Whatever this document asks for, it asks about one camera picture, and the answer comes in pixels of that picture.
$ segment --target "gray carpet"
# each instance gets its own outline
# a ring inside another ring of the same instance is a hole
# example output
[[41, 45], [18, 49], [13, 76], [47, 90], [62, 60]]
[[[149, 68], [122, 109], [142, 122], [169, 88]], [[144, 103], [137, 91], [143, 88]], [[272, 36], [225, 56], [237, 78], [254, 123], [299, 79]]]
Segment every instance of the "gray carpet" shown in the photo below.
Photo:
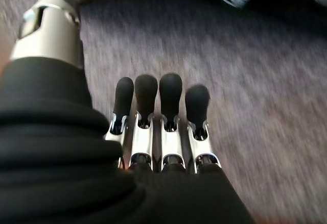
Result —
[[[12, 38], [35, 1], [0, 0]], [[91, 3], [82, 8], [82, 39], [94, 107], [110, 118], [123, 76], [151, 73], [159, 80], [173, 71], [184, 90], [203, 83], [212, 98], [215, 152], [257, 222], [327, 223], [326, 25], [285, 16], [201, 0]], [[180, 110], [186, 137], [183, 102]]]

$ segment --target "black fingertip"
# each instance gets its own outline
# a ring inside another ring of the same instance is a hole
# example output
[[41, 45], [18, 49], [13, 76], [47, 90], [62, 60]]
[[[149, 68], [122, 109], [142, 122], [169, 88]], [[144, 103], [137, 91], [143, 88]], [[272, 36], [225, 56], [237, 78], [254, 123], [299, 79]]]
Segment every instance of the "black fingertip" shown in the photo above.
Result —
[[167, 122], [174, 122], [174, 117], [178, 115], [182, 86], [182, 79], [176, 73], [168, 73], [160, 79], [161, 113], [167, 118]]
[[129, 115], [133, 100], [134, 84], [129, 77], [121, 78], [116, 86], [113, 113], [117, 119]]
[[210, 95], [204, 85], [194, 85], [186, 91], [185, 106], [188, 121], [195, 124], [196, 129], [203, 128], [206, 121]]
[[148, 119], [154, 112], [155, 97], [157, 95], [157, 79], [149, 74], [138, 76], [135, 80], [135, 96], [137, 101], [137, 111], [142, 119]]

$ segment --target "black sleeve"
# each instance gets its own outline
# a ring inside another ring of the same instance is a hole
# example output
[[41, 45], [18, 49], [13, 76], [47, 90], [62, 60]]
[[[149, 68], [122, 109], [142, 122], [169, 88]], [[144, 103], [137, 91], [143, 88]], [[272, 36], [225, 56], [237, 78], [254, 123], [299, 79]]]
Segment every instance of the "black sleeve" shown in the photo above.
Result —
[[85, 74], [45, 58], [0, 81], [0, 223], [252, 223], [223, 171], [131, 173]]

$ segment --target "robotic hand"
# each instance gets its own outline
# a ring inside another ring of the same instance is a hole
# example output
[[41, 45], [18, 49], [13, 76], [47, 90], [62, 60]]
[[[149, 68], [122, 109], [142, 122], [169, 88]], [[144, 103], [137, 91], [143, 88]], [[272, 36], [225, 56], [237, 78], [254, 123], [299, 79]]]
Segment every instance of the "robotic hand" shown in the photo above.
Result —
[[[80, 15], [75, 0], [39, 0], [23, 16], [18, 40], [11, 61], [41, 58], [58, 60], [83, 69], [83, 44], [80, 39]], [[133, 145], [129, 166], [143, 164], [153, 170], [152, 144], [154, 104], [158, 90], [155, 77], [144, 74], [135, 80], [137, 113], [133, 132]], [[134, 85], [130, 78], [119, 80], [115, 92], [113, 119], [105, 140], [124, 143], [127, 121], [133, 98]], [[160, 171], [178, 165], [185, 170], [179, 127], [179, 101], [182, 80], [179, 75], [164, 75], [159, 83], [161, 100], [161, 152]], [[192, 149], [194, 171], [201, 164], [217, 164], [213, 153], [206, 120], [209, 92], [203, 85], [191, 87], [185, 96], [188, 136]], [[124, 167], [119, 159], [118, 167]]]
[[[154, 104], [158, 84], [155, 77], [143, 74], [135, 81], [137, 112], [133, 132], [132, 153], [129, 167], [143, 165], [154, 170], [152, 157]], [[179, 101], [182, 93], [182, 80], [175, 73], [164, 75], [159, 83], [161, 100], [161, 163], [159, 171], [173, 166], [186, 170], [182, 154], [179, 127]], [[106, 135], [106, 140], [124, 143], [127, 130], [127, 119], [133, 98], [133, 82], [122, 78], [116, 87], [116, 99], [113, 120]], [[204, 164], [217, 164], [221, 167], [218, 157], [213, 153], [207, 122], [209, 92], [203, 85], [189, 88], [185, 95], [186, 116], [188, 119], [188, 136], [194, 162], [194, 172]], [[117, 109], [123, 104], [124, 109]]]

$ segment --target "floor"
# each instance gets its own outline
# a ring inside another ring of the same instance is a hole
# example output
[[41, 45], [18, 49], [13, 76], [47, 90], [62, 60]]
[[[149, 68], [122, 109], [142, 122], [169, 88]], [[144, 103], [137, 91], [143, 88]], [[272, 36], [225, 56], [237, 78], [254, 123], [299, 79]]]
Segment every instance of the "floor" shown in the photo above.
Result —
[[[0, 24], [11, 40], [35, 1], [0, 0]], [[214, 150], [256, 221], [327, 223], [326, 21], [303, 11], [274, 17], [202, 0], [98, 0], [81, 15], [96, 109], [111, 118], [123, 76], [151, 73], [159, 80], [173, 71], [184, 91], [203, 83], [211, 93]], [[184, 102], [180, 113], [189, 155]], [[159, 142], [159, 97], [156, 114]], [[129, 135], [127, 156], [130, 141]], [[154, 151], [158, 156], [159, 143]]]

